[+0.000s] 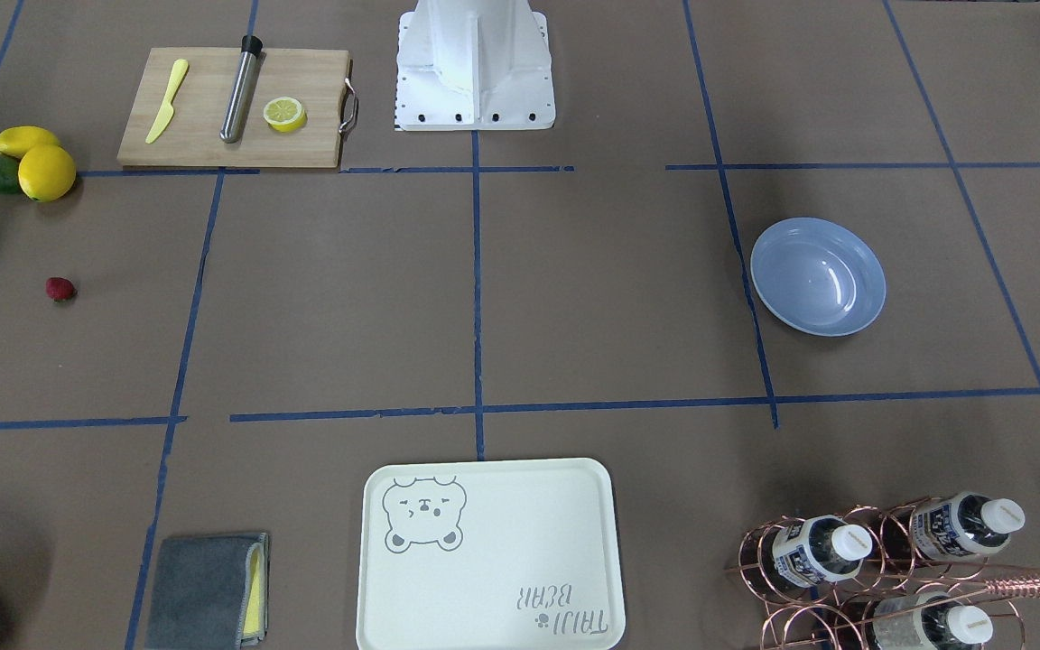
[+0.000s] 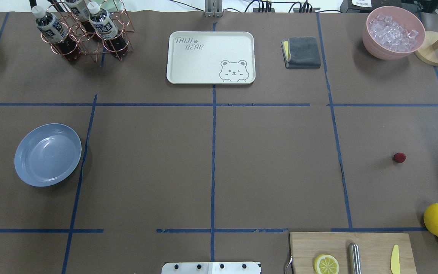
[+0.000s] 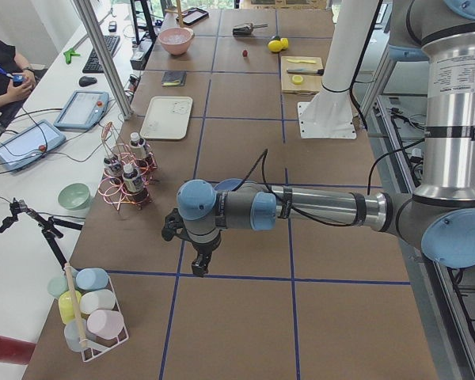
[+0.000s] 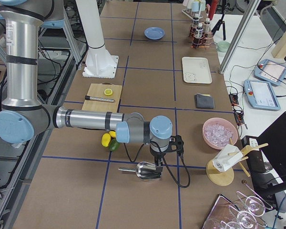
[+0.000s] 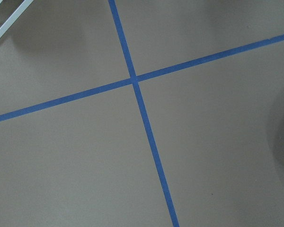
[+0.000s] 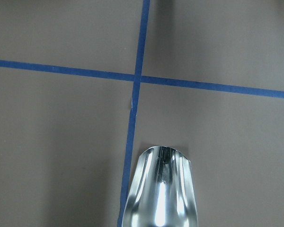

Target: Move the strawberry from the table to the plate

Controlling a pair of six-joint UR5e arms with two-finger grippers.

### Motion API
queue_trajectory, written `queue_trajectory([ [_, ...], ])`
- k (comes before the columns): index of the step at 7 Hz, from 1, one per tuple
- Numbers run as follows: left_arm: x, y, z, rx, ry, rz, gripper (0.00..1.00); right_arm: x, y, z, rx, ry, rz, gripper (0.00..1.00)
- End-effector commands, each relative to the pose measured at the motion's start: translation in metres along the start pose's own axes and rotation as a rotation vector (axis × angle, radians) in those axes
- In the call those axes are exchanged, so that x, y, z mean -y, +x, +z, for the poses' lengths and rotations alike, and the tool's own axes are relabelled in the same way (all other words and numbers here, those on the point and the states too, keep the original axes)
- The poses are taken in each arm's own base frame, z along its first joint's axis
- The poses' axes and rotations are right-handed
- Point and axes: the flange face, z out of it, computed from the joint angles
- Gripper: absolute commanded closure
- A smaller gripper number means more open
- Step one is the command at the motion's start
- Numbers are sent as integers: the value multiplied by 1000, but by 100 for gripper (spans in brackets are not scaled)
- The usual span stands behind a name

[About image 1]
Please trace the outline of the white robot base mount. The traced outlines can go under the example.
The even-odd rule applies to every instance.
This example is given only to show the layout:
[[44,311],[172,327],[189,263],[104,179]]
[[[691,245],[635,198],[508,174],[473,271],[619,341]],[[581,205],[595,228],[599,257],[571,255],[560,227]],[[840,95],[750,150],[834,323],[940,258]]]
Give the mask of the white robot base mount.
[[528,1],[418,1],[399,17],[396,66],[396,131],[556,123],[548,21]]

